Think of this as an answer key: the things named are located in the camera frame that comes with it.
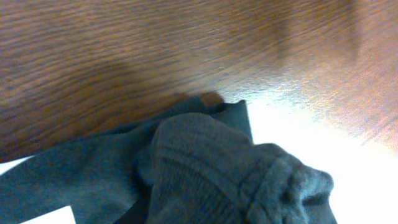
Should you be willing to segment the dark green Nike t-shirt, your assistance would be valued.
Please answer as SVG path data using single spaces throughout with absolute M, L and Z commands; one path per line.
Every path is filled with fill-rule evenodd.
M 330 174 L 253 143 L 246 104 L 194 97 L 47 149 L 1 176 L 1 222 L 70 207 L 77 223 L 334 223 Z

